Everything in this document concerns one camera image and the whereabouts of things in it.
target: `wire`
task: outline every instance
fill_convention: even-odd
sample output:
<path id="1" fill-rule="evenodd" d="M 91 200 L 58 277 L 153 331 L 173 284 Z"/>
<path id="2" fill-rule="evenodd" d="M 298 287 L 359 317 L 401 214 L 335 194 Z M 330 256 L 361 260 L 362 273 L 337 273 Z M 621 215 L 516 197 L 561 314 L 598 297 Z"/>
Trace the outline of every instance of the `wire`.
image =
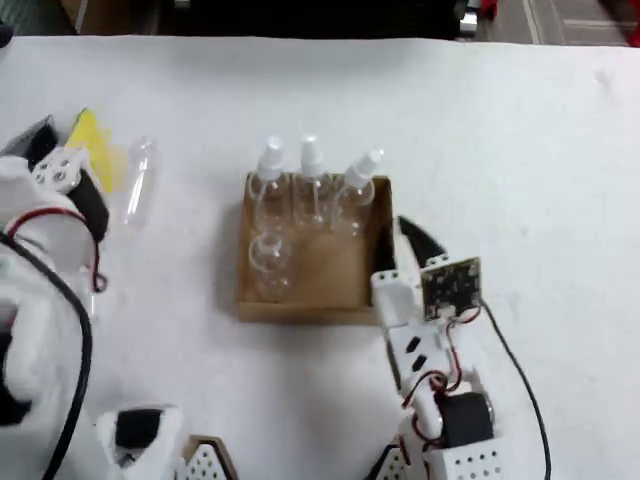
<path id="1" fill-rule="evenodd" d="M 414 433 L 416 434 L 416 436 L 422 440 L 424 442 L 424 447 L 423 449 L 432 447 L 434 445 L 438 445 L 440 443 L 440 439 L 436 438 L 428 438 L 424 433 L 422 433 L 420 431 L 420 428 L 418 426 L 418 414 L 414 413 L 413 417 L 411 417 L 411 428 L 413 428 Z"/>
<path id="2" fill-rule="evenodd" d="M 451 339 L 451 329 L 454 328 L 456 325 L 470 324 L 480 316 L 480 313 L 482 313 L 482 306 L 478 307 L 478 310 L 476 310 L 476 313 L 471 315 L 469 318 L 465 320 L 453 319 L 449 321 L 449 323 L 447 323 L 447 326 L 445 327 L 445 334 L 447 335 L 447 340 L 449 340 L 449 344 L 451 345 L 450 351 L 451 351 L 451 356 L 453 357 L 453 368 L 456 372 L 456 381 L 453 382 L 453 385 L 451 385 L 446 389 L 447 393 L 455 392 L 460 386 L 460 384 L 462 383 L 462 367 L 460 366 L 460 357 L 458 356 L 458 350 L 456 350 L 456 347 L 453 346 L 453 340 Z"/>
<path id="3" fill-rule="evenodd" d="M 446 387 L 448 380 L 447 380 L 447 376 L 444 374 L 444 372 L 442 372 L 440 370 L 428 370 L 425 373 L 423 373 L 422 375 L 420 375 L 420 378 L 418 378 L 418 381 L 416 382 L 416 384 L 413 386 L 413 388 L 411 389 L 409 394 L 406 396 L 406 398 L 402 401 L 402 408 L 407 408 L 409 405 L 411 405 L 411 402 L 413 401 L 413 396 L 415 395 L 416 390 L 418 389 L 420 384 L 424 380 L 426 380 L 427 378 L 431 377 L 432 375 L 440 377 L 440 382 L 441 382 L 441 385 L 439 385 L 439 386 L 435 386 L 435 385 L 432 384 L 434 389 L 443 390 Z"/>
<path id="4" fill-rule="evenodd" d="M 498 327 L 498 323 L 496 322 L 496 319 L 493 316 L 493 312 L 491 311 L 489 304 L 484 299 L 482 300 L 482 306 L 487 312 L 487 315 L 489 315 L 489 320 L 491 320 L 491 325 L 493 326 L 493 329 L 495 330 L 496 335 L 498 335 L 498 338 L 500 339 L 500 343 L 502 343 L 502 346 L 504 347 L 505 352 L 507 352 L 507 355 L 509 355 L 511 362 L 513 363 L 513 366 L 516 367 L 516 370 L 520 374 L 522 383 L 524 383 L 524 386 L 527 389 L 527 394 L 529 394 L 531 405 L 533 406 L 533 410 L 536 413 L 536 419 L 538 420 L 538 427 L 540 428 L 540 438 L 542 440 L 542 448 L 544 449 L 544 464 L 545 464 L 544 478 L 545 480 L 550 480 L 551 479 L 551 451 L 549 448 L 549 438 L 547 437 L 547 430 L 544 426 L 544 420 L 542 419 L 542 413 L 540 413 L 540 407 L 538 406 L 538 401 L 536 400 L 536 396 L 533 393 L 533 389 L 529 384 L 529 380 L 527 379 L 527 376 L 525 375 L 524 370 L 522 370 L 522 367 L 518 363 L 516 356 L 513 354 L 513 352 L 509 348 L 509 344 L 505 340 L 504 335 L 502 335 L 502 332 L 500 331 L 500 327 Z"/>
<path id="5" fill-rule="evenodd" d="M 60 292 L 60 294 L 69 302 L 71 307 L 78 315 L 78 321 L 80 323 L 80 331 L 82 333 L 82 349 L 80 357 L 80 373 L 78 374 L 78 383 L 76 385 L 73 398 L 71 400 L 71 406 L 69 407 L 69 413 L 64 421 L 58 443 L 56 444 L 49 465 L 42 476 L 42 480 L 54 480 L 62 461 L 67 454 L 71 439 L 73 438 L 73 432 L 76 429 L 78 418 L 80 417 L 80 411 L 82 409 L 82 403 L 84 402 L 84 396 L 87 392 L 87 385 L 89 383 L 89 373 L 91 371 L 91 353 L 93 351 L 93 337 L 91 334 L 91 321 L 87 311 L 84 309 L 82 302 L 76 296 L 75 293 L 69 288 L 69 286 L 56 275 L 49 267 L 47 267 L 40 259 L 38 259 L 33 253 L 27 250 L 25 247 L 16 242 L 13 238 L 4 232 L 0 232 L 0 243 L 5 245 L 14 253 L 29 262 L 38 272 L 51 282 L 51 284 Z"/>
<path id="6" fill-rule="evenodd" d="M 13 222 L 11 228 L 7 231 L 7 235 L 11 238 L 14 238 L 18 233 L 18 230 L 27 223 L 29 220 L 34 218 L 43 217 L 46 215 L 63 215 L 66 217 L 72 217 L 76 220 L 82 222 L 82 224 L 87 228 L 89 234 L 91 234 L 91 230 L 89 229 L 89 225 L 87 225 L 87 221 L 85 218 L 77 212 L 73 210 L 69 210 L 67 208 L 60 207 L 45 207 L 39 208 L 37 210 L 32 210 L 30 212 L 25 213 L 24 215 L 18 217 L 18 219 Z M 107 289 L 108 280 L 107 278 L 100 273 L 100 246 L 98 242 L 93 238 L 93 234 L 91 234 L 91 238 L 93 239 L 93 269 L 91 272 L 91 288 L 94 293 L 101 293 Z"/>

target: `white fabric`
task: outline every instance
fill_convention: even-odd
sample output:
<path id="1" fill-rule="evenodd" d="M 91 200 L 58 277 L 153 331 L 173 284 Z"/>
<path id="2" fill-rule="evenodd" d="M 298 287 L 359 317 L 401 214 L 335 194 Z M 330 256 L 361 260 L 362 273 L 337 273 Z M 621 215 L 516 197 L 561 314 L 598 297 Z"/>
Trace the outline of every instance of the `white fabric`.
<path id="1" fill-rule="evenodd" d="M 0 143 L 87 105 L 119 143 L 148 134 L 164 156 L 148 228 L 107 252 L 94 413 L 175 403 L 243 479 L 367 473 L 402 418 L 380 331 L 246 325 L 232 309 L 246 173 L 271 133 L 296 169 L 311 132 L 332 171 L 384 148 L 396 212 L 481 256 L 553 478 L 637 478 L 637 51 L 123 37 L 17 38 L 0 55 Z M 486 318 L 469 329 L 500 386 L 508 478 L 541 479 L 522 383 Z"/>

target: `clear plastic bottle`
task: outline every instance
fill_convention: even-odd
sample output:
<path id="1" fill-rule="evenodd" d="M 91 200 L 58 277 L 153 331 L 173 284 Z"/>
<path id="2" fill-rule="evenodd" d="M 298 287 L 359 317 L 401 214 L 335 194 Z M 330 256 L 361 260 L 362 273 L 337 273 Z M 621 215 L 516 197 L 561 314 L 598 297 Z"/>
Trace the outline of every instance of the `clear plastic bottle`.
<path id="1" fill-rule="evenodd" d="M 282 230 L 291 221 L 289 175 L 284 173 L 282 140 L 270 137 L 248 182 L 253 199 L 254 225 L 258 230 Z"/>
<path id="2" fill-rule="evenodd" d="M 373 174 L 384 152 L 375 150 L 353 163 L 338 182 L 333 199 L 331 229 L 350 237 L 362 235 L 375 197 Z"/>
<path id="3" fill-rule="evenodd" d="M 293 216 L 296 226 L 320 230 L 328 224 L 333 181 L 323 165 L 315 136 L 302 141 L 301 171 L 293 177 Z"/>
<path id="4" fill-rule="evenodd" d="M 281 301 L 291 288 L 291 245 L 280 234 L 267 230 L 249 246 L 249 264 L 254 288 L 261 299 Z"/>
<path id="5" fill-rule="evenodd" d="M 159 166 L 160 154 L 153 140 L 142 138 L 129 149 L 126 205 L 122 212 L 127 229 L 140 231 L 149 221 Z"/>

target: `red wire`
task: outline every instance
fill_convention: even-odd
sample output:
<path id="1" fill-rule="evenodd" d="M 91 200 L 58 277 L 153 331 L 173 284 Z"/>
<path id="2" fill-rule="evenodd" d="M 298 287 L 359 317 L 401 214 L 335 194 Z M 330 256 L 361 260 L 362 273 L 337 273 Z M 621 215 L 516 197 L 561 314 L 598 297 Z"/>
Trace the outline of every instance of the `red wire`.
<path id="1" fill-rule="evenodd" d="M 398 437 L 398 445 L 400 446 L 400 453 L 402 454 L 402 458 L 404 459 L 404 463 L 407 466 L 411 466 L 411 459 L 409 458 L 409 454 L 407 453 L 407 446 L 404 444 L 404 437 L 400 435 Z"/>
<path id="2" fill-rule="evenodd" d="M 436 438 L 436 439 L 427 438 L 427 436 L 420 431 L 420 428 L 418 427 L 417 413 L 414 413 L 413 417 L 411 418 L 411 428 L 413 428 L 413 431 L 416 434 L 416 436 L 425 443 L 425 447 L 431 447 L 440 442 L 439 438 Z"/>
<path id="3" fill-rule="evenodd" d="M 87 225 L 87 221 L 79 213 L 74 212 L 73 210 L 69 210 L 67 208 L 45 207 L 45 208 L 39 208 L 37 210 L 32 210 L 30 212 L 25 213 L 21 217 L 18 217 L 18 219 L 13 223 L 13 225 L 11 225 L 11 228 L 7 231 L 7 235 L 11 238 L 15 237 L 16 234 L 18 233 L 18 230 L 20 230 L 20 228 L 29 220 L 32 220 L 38 217 L 43 217 L 45 215 L 64 215 L 67 217 L 75 218 L 76 220 L 81 221 L 82 224 L 89 231 L 89 234 L 91 234 L 91 231 L 89 230 L 89 226 Z M 103 292 L 106 289 L 107 279 L 104 275 L 102 275 L 99 272 L 100 247 L 98 245 L 98 242 L 95 239 L 93 239 L 93 253 L 94 253 L 94 257 L 93 257 L 93 270 L 91 273 L 91 287 L 94 292 L 99 293 L 99 292 Z"/>
<path id="4" fill-rule="evenodd" d="M 447 392 L 454 392 L 455 390 L 458 389 L 458 387 L 462 383 L 462 367 L 460 367 L 460 357 L 458 357 L 458 351 L 456 350 L 456 347 L 453 346 L 453 341 L 451 340 L 451 329 L 456 325 L 467 325 L 473 322 L 476 318 L 480 316 L 481 312 L 482 312 L 482 307 L 478 307 L 478 310 L 476 311 L 476 313 L 471 315 L 471 317 L 469 317 L 468 319 L 451 320 L 445 327 L 444 331 L 445 331 L 445 334 L 447 335 L 447 340 L 449 340 L 449 343 L 451 344 L 451 356 L 453 357 L 453 366 L 456 371 L 456 381 L 453 383 L 453 385 L 451 385 L 446 389 Z"/>
<path id="5" fill-rule="evenodd" d="M 416 393 L 416 390 L 418 389 L 418 387 L 420 386 L 420 384 L 428 377 L 430 377 L 431 375 L 436 375 L 439 376 L 442 380 L 442 385 L 440 387 L 435 387 L 434 388 L 441 390 L 444 387 L 446 387 L 447 385 L 447 376 L 440 370 L 428 370 L 425 373 L 423 373 L 422 375 L 420 375 L 420 378 L 418 378 L 418 381 L 416 382 L 416 384 L 413 386 L 413 388 L 411 389 L 411 391 L 409 392 L 409 395 L 406 396 L 406 398 L 404 399 L 404 401 L 402 402 L 402 408 L 407 408 L 410 404 L 411 401 L 413 400 L 413 395 Z"/>

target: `perforated white plate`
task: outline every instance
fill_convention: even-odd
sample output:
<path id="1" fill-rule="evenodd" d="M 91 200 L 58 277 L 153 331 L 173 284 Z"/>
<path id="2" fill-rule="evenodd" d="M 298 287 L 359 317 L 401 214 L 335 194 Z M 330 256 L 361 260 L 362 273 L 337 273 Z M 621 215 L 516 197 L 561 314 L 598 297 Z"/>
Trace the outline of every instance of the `perforated white plate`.
<path id="1" fill-rule="evenodd" d="M 382 463 L 382 468 L 376 480 L 406 480 L 406 464 L 400 453 L 400 448 L 391 448 Z"/>
<path id="2" fill-rule="evenodd" d="M 200 445 L 189 463 L 183 467 L 182 473 L 176 475 L 178 480 L 228 480 L 222 463 L 211 445 Z"/>

